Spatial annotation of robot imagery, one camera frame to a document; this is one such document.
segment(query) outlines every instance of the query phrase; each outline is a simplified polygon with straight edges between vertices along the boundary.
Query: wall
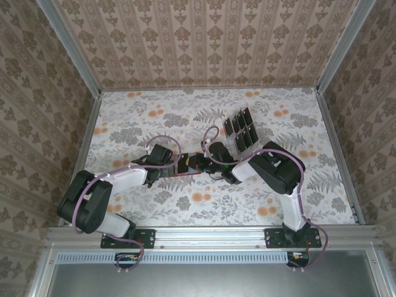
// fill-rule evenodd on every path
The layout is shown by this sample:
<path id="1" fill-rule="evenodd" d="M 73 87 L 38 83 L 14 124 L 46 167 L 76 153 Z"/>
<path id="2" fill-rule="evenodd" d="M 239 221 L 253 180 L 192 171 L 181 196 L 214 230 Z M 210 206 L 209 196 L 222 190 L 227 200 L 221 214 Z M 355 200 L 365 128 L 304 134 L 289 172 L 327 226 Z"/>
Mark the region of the wall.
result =
<path id="1" fill-rule="evenodd" d="M 367 223 L 396 275 L 396 2 L 377 1 L 325 98 Z"/>
<path id="2" fill-rule="evenodd" d="M 55 0 L 103 89 L 315 85 L 357 0 Z"/>
<path id="3" fill-rule="evenodd" d="M 0 1 L 0 296 L 23 296 L 93 98 L 34 1 Z"/>

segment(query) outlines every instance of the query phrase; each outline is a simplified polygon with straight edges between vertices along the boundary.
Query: table surface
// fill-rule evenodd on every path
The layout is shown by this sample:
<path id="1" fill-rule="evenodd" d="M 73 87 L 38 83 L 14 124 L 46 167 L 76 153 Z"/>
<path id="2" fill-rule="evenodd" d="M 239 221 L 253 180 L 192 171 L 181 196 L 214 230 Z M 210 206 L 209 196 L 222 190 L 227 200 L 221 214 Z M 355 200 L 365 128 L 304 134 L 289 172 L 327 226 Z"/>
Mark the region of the table surface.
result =
<path id="1" fill-rule="evenodd" d="M 107 172 L 145 155 L 153 136 L 176 138 L 183 152 L 200 151 L 205 130 L 249 107 L 263 146 L 275 141 L 306 166 L 304 209 L 320 224 L 354 223 L 313 88 L 173 90 L 102 93 L 86 169 Z M 226 143 L 224 131 L 218 140 Z M 166 139 L 159 144 L 177 150 Z M 279 225 L 282 207 L 268 185 L 240 185 L 207 174 L 165 178 L 111 197 L 108 210 L 139 226 Z"/>

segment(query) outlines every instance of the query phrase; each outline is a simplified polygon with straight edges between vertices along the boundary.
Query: purple cable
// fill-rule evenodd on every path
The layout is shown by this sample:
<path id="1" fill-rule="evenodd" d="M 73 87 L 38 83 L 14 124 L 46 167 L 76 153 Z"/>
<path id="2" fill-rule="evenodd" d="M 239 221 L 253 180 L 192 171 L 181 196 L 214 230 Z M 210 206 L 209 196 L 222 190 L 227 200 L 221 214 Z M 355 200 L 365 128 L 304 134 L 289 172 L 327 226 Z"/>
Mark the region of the purple cable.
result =
<path id="1" fill-rule="evenodd" d="M 216 133 L 216 136 L 215 136 L 215 137 L 213 137 L 213 138 L 210 139 L 210 141 L 215 140 L 215 138 L 217 137 L 218 132 L 219 132 L 219 128 L 218 128 L 217 126 L 211 126 L 211 127 L 209 127 L 209 128 L 206 130 L 206 132 L 205 132 L 205 134 L 204 134 L 204 143 L 205 143 L 205 141 L 206 141 L 206 139 L 207 139 L 207 134 L 208 134 L 209 131 L 212 130 L 212 129 L 216 129 L 216 130 L 217 130 L 217 133 Z M 321 232 L 323 232 L 323 234 L 324 234 L 324 236 L 325 236 L 325 243 L 324 243 L 323 249 L 322 249 L 321 254 L 319 255 L 319 257 L 318 257 L 313 263 L 309 264 L 308 266 L 301 267 L 301 270 L 311 268 L 313 265 L 315 265 L 315 264 L 321 259 L 321 257 L 323 256 L 323 253 L 326 251 L 327 244 L 328 244 L 328 242 L 329 242 L 329 236 L 328 236 L 327 232 L 326 232 L 322 227 L 320 227 L 319 225 L 317 225 L 317 224 L 311 222 L 311 221 L 308 220 L 307 217 L 305 216 L 304 207 L 303 207 L 303 199 L 301 198 L 301 188 L 303 187 L 303 182 L 304 182 L 304 169 L 303 169 L 303 167 L 301 166 L 301 164 L 299 163 L 299 161 L 298 161 L 293 155 L 291 155 L 290 153 L 283 152 L 283 151 L 281 151 L 281 150 L 275 150 L 275 149 L 272 149 L 272 148 L 262 148 L 262 149 L 260 149 L 260 150 L 256 150 L 255 152 L 251 153 L 250 155 L 244 157 L 244 158 L 243 158 L 242 160 L 240 160 L 240 161 L 231 162 L 231 163 L 225 163 L 225 162 L 220 162 L 220 161 L 217 161 L 216 159 L 214 159 L 214 158 L 211 156 L 211 154 L 210 154 L 210 152 L 209 152 L 209 150 L 208 150 L 208 148 L 206 147 L 205 144 L 204 144 L 204 150 L 205 150 L 206 155 L 207 155 L 213 162 L 215 162 L 215 163 L 217 163 L 217 164 L 221 164 L 221 165 L 236 165 L 236 164 L 239 164 L 239 163 L 241 163 L 241 162 L 243 162 L 243 161 L 245 161 L 245 160 L 247 160 L 247 159 L 253 157 L 254 155 L 258 155 L 258 154 L 260 154 L 260 153 L 278 153 L 278 154 L 280 154 L 280 155 L 284 155 L 284 156 L 288 157 L 288 158 L 291 159 L 293 162 L 295 162 L 296 165 L 297 165 L 297 167 L 298 167 L 298 169 L 299 169 L 299 171 L 300 171 L 300 173 L 301 173 L 301 179 L 300 179 L 299 184 L 298 184 L 298 187 L 297 187 L 297 197 L 298 197 L 299 211 L 300 211 L 300 213 L 301 213 L 301 216 L 302 216 L 302 218 L 304 219 L 304 221 L 306 221 L 307 223 L 309 223 L 312 227 L 315 227 L 315 228 L 321 230 Z"/>
<path id="2" fill-rule="evenodd" d="M 75 204 L 75 209 L 74 209 L 73 217 L 72 217 L 72 225 L 73 225 L 73 227 L 74 227 L 74 231 L 75 231 L 77 234 L 83 233 L 83 231 L 79 231 L 79 230 L 77 229 L 77 227 L 75 226 L 75 221 L 77 220 L 77 212 L 79 211 L 79 208 L 80 208 L 80 206 L 81 206 L 81 202 L 82 202 L 82 200 L 84 199 L 84 196 L 86 195 L 86 193 L 88 192 L 88 190 L 93 186 L 93 184 L 95 184 L 99 179 L 105 178 L 106 176 L 107 176 L 107 174 L 101 174 L 101 175 L 97 176 L 96 178 L 94 178 L 94 179 L 85 187 L 85 189 L 82 191 L 82 193 L 81 193 L 81 195 L 80 195 L 80 197 L 79 197 L 77 203 Z"/>

